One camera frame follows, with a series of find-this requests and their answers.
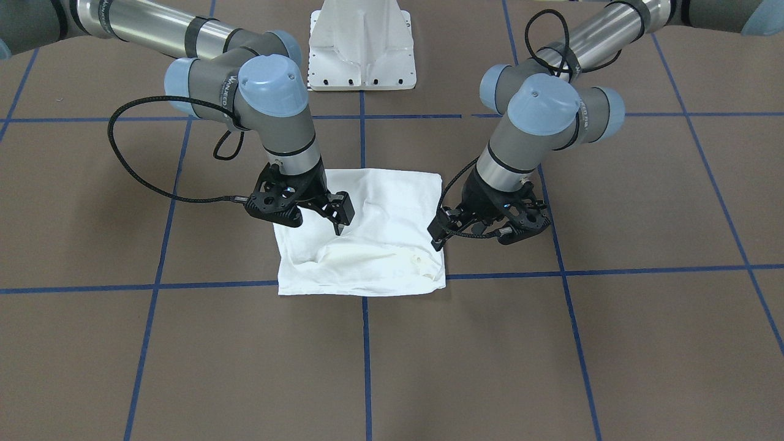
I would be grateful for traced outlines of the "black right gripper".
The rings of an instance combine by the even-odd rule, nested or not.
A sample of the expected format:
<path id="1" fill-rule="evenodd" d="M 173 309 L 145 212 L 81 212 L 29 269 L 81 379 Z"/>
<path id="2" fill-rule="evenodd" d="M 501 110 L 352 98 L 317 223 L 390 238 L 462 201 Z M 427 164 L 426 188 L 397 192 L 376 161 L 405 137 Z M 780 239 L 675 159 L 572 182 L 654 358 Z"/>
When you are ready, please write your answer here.
<path id="1" fill-rule="evenodd" d="M 282 207 L 290 209 L 294 205 L 314 211 L 328 219 L 333 225 L 336 236 L 341 236 L 355 217 L 355 209 L 348 192 L 331 194 L 326 184 L 324 162 L 302 174 L 281 174 L 283 187 Z"/>

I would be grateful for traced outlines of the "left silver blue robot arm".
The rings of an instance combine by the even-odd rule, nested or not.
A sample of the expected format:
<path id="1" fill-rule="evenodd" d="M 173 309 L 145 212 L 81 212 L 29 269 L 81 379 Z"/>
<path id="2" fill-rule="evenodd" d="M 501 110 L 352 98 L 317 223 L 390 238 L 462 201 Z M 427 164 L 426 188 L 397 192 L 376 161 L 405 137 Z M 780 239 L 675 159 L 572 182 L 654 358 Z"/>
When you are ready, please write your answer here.
<path id="1" fill-rule="evenodd" d="M 454 236 L 496 238 L 509 245 L 551 225 L 531 182 L 545 156 L 595 143 L 624 123 L 625 104 L 610 88 L 577 89 L 580 75 L 608 67 L 627 45 L 667 25 L 772 36 L 782 31 L 781 1 L 611 1 L 562 39 L 534 50 L 517 66 L 484 74 L 482 103 L 501 115 L 484 151 L 465 168 L 456 208 L 439 203 L 429 224 L 439 251 Z"/>

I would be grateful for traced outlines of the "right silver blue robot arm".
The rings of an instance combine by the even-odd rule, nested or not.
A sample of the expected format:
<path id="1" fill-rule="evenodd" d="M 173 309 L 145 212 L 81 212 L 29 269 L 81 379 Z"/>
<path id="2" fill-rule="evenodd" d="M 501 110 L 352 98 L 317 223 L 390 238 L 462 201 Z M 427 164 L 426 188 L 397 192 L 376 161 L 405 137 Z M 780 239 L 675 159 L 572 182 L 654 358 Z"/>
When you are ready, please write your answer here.
<path id="1" fill-rule="evenodd" d="M 289 228 L 302 226 L 302 209 L 328 219 L 337 235 L 351 224 L 350 195 L 327 185 L 301 77 L 302 52 L 291 34 L 247 31 L 153 1 L 3 1 L 1 20 L 2 59 L 81 36 L 134 43 L 173 58 L 163 95 L 124 104 L 107 123 L 115 156 L 143 186 L 182 203 L 238 203 L 251 217 Z M 219 153 L 231 134 L 238 134 L 239 145 L 246 133 L 258 134 L 268 162 L 252 192 L 186 198 L 135 173 L 118 148 L 115 124 L 130 108 L 152 102 L 224 124 L 213 151 L 219 161 L 233 159 Z"/>

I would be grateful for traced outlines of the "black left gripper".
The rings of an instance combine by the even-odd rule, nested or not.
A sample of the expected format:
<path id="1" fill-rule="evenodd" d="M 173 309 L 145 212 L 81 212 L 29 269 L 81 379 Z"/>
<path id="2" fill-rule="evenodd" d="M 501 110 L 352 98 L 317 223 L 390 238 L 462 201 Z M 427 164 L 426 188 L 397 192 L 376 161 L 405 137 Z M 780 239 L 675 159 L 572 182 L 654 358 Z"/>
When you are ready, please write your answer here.
<path id="1" fill-rule="evenodd" d="M 512 213 L 510 208 L 520 206 L 521 184 L 512 192 L 502 192 L 485 183 L 475 165 L 470 167 L 461 191 L 461 202 L 458 209 L 439 207 L 428 226 L 431 235 L 431 246 L 435 251 L 442 251 L 446 241 L 460 229 L 470 228 L 480 223 L 487 228 L 490 224 L 507 221 L 518 223 L 520 214 Z M 515 229 L 504 226 L 493 232 L 498 242 L 513 242 Z"/>

